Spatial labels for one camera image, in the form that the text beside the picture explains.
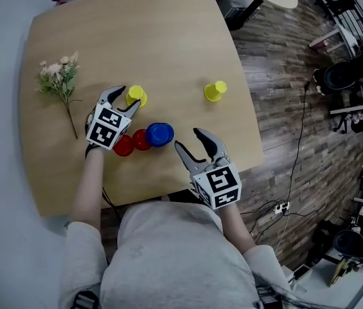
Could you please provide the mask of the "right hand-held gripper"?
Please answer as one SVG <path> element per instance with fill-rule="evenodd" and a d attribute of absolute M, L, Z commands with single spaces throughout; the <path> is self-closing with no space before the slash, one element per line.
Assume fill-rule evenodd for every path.
<path fill-rule="evenodd" d="M 190 172 L 191 183 L 198 198 L 214 211 L 236 203 L 241 197 L 242 183 L 236 165 L 227 155 L 224 142 L 205 129 L 195 127 L 193 131 L 212 162 L 196 159 L 177 140 L 174 147 Z"/>

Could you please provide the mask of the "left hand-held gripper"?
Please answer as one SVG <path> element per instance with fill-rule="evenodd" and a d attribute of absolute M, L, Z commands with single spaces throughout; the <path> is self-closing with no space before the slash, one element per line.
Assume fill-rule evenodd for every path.
<path fill-rule="evenodd" d="M 125 88 L 123 85 L 113 86 L 100 94 L 85 123 L 86 140 L 90 144 L 112 150 L 127 131 L 142 102 L 138 99 L 126 109 L 114 109 L 114 101 L 123 94 Z"/>

